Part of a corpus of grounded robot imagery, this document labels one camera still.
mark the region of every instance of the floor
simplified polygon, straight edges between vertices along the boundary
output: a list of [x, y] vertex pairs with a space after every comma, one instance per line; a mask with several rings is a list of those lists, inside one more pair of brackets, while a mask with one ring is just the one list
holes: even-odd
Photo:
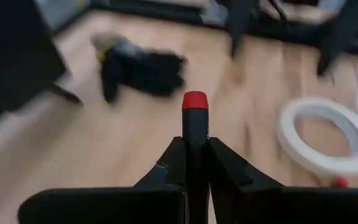
[[[119, 100], [108, 105], [89, 42], [91, 34], [106, 30], [142, 47], [185, 55], [186, 87], [165, 99], [123, 86]], [[108, 12], [82, 17], [55, 42], [73, 74], [65, 86], [85, 105], [46, 93], [0, 121], [0, 223], [15, 223], [20, 203], [43, 189], [136, 183], [181, 134], [181, 101], [190, 90], [208, 96], [211, 135], [258, 169], [285, 185], [328, 184], [286, 155], [275, 125], [281, 108], [295, 98], [321, 96], [353, 108], [358, 56], [339, 59], [331, 71], [334, 82], [318, 80], [313, 48], [246, 37], [241, 60], [232, 62], [222, 31]], [[298, 129], [325, 153], [348, 153], [344, 136], [330, 122], [301, 119]], [[358, 187], [358, 177], [350, 185]]]

